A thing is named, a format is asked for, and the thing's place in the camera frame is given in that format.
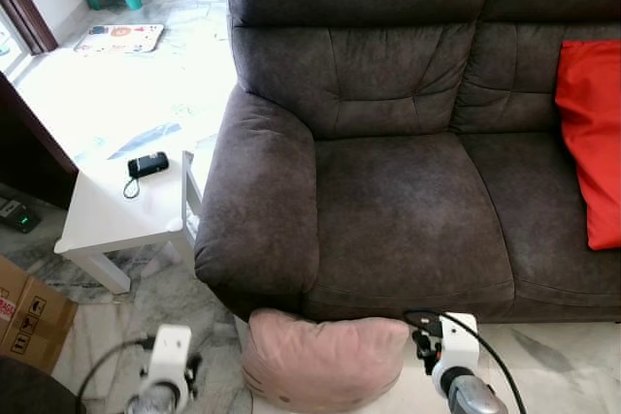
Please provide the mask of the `dark wooden cabinet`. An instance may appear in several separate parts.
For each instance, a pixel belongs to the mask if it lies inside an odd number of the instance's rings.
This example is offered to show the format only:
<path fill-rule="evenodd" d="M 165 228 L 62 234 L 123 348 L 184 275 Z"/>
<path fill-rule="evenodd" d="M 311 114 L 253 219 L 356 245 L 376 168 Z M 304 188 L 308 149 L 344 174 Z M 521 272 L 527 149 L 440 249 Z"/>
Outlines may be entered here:
<path fill-rule="evenodd" d="M 79 169 L 0 73 L 0 182 L 70 208 Z"/>

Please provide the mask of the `cardboard box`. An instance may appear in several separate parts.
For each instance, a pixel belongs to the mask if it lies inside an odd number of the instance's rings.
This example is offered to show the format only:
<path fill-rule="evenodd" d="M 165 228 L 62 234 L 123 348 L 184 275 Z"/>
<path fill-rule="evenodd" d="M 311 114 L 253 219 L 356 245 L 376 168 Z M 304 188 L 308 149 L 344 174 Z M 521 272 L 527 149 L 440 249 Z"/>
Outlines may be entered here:
<path fill-rule="evenodd" d="M 52 373 L 77 307 L 0 255 L 0 357 Z"/>

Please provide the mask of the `pink plush pillow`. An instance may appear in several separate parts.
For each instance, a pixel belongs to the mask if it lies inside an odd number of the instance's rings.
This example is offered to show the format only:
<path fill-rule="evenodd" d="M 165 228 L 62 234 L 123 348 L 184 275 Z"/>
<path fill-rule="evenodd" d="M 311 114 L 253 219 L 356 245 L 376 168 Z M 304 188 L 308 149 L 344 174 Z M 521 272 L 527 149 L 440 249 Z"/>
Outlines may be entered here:
<path fill-rule="evenodd" d="M 243 378 L 252 394 L 303 414 L 361 408 L 398 383 L 409 326 L 392 318 L 303 320 L 279 309 L 251 313 Z"/>

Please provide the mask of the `dark round object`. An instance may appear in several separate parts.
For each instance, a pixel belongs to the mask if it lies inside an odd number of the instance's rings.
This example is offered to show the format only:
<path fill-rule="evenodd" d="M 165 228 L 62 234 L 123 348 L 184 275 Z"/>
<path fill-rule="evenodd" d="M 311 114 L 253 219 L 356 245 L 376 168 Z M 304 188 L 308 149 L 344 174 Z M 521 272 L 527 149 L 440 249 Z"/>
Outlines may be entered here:
<path fill-rule="evenodd" d="M 34 366 L 0 357 L 0 414 L 79 414 L 70 389 Z"/>

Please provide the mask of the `printed floor mat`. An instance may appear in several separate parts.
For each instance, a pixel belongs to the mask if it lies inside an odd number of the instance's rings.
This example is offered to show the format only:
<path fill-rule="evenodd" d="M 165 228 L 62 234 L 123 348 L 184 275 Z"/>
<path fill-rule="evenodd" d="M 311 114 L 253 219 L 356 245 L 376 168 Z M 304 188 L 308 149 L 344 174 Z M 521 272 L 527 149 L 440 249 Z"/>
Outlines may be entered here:
<path fill-rule="evenodd" d="M 80 54 L 150 53 L 158 46 L 163 24 L 92 25 L 74 45 Z"/>

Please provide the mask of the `red pillow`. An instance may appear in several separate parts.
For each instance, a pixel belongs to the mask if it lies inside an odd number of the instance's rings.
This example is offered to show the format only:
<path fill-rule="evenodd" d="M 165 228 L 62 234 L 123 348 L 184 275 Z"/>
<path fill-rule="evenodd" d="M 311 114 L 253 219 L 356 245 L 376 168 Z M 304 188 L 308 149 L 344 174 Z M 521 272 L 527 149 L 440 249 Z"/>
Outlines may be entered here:
<path fill-rule="evenodd" d="M 621 41 L 564 41 L 555 104 L 586 205 L 587 245 L 621 246 Z"/>

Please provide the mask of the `brown door frame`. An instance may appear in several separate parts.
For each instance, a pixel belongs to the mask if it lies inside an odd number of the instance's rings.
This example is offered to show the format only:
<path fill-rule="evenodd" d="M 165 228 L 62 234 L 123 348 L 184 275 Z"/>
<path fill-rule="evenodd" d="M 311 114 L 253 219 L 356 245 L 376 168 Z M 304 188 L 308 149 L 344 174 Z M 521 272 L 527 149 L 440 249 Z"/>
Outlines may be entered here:
<path fill-rule="evenodd" d="M 12 21 L 15 36 L 21 38 L 28 53 L 39 55 L 57 48 L 58 42 L 34 0 L 0 0 L 0 8 Z"/>

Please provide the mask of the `white side table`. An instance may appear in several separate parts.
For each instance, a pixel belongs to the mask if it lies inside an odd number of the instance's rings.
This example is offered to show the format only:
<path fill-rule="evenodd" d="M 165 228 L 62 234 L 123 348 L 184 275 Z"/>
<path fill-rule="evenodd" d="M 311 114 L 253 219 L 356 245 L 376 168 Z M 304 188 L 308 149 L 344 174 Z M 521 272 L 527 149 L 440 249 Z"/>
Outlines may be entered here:
<path fill-rule="evenodd" d="M 191 167 L 194 153 L 169 154 L 170 167 L 134 183 L 128 194 L 127 162 L 85 163 L 67 210 L 65 228 L 54 253 L 63 256 L 113 294 L 130 290 L 130 278 L 107 253 L 169 242 L 175 258 L 194 263 L 201 189 Z"/>

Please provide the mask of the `black power strip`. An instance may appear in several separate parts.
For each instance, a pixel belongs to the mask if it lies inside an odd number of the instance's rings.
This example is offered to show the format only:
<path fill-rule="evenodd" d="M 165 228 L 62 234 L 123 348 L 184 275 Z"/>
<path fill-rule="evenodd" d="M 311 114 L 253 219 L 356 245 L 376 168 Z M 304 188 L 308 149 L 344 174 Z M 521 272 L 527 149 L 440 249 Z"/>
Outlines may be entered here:
<path fill-rule="evenodd" d="M 18 200 L 0 197 L 0 225 L 23 234 L 30 233 L 41 222 L 40 216 Z"/>

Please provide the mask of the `dark brown fabric sofa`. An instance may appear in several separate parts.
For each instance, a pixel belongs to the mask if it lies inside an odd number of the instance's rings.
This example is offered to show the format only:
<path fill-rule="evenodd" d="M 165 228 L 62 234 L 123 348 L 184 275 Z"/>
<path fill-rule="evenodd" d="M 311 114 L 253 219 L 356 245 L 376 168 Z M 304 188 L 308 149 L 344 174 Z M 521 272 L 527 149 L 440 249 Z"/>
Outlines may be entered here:
<path fill-rule="evenodd" d="M 236 316 L 471 313 L 613 322 L 621 256 L 587 242 L 562 47 L 621 0 L 229 0 L 237 85 L 196 276 Z"/>

